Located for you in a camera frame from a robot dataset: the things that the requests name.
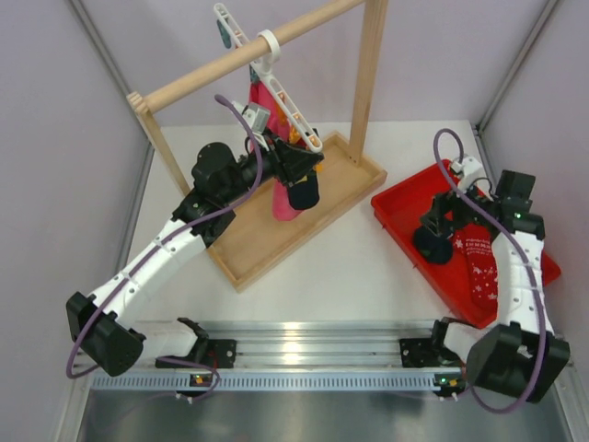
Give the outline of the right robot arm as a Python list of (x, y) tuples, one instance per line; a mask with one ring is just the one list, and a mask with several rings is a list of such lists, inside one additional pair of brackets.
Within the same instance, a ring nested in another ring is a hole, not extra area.
[(502, 172), (495, 194), (479, 194), (477, 176), (454, 180), (433, 198), (422, 228), (448, 238), (470, 224), (486, 227), (497, 268), (497, 316), (486, 329), (443, 318), (433, 325), (429, 352), (440, 365), (460, 359), (475, 401), (495, 414), (511, 413), (526, 402), (543, 399), (568, 364), (571, 348), (555, 336), (544, 305), (541, 254), (545, 227), (531, 213), (535, 177)]

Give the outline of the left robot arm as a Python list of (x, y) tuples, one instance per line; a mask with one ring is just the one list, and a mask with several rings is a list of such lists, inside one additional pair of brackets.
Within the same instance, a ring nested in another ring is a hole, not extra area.
[(236, 217), (236, 209), (269, 179), (287, 186), (310, 177), (324, 156), (292, 145), (269, 130), (251, 133), (246, 155), (235, 157), (221, 142), (205, 145), (192, 168), (193, 187), (156, 237), (109, 281), (65, 304), (74, 347), (65, 373), (78, 353), (117, 377), (136, 363), (153, 359), (159, 366), (197, 366), (208, 354), (208, 335), (194, 320), (180, 318), (159, 330), (136, 330), (140, 307), (188, 261), (210, 248)]

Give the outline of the white clip hanger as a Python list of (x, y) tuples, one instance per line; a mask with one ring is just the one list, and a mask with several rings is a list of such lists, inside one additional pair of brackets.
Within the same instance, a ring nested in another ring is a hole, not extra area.
[[(238, 49), (249, 43), (246, 33), (239, 27), (224, 4), (216, 3), (214, 5), (214, 13), (216, 21), (220, 20), (231, 36), (233, 42), (231, 49)], [(289, 141), (286, 142), (301, 145), (307, 150), (321, 152), (323, 150), (321, 139), (314, 132), (302, 112), (297, 108), (290, 95), (273, 73), (274, 65), (282, 56), (280, 43), (269, 29), (260, 31), (257, 36), (268, 44), (270, 52), (249, 64), (250, 83), (260, 81), (282, 108), (291, 126)]]

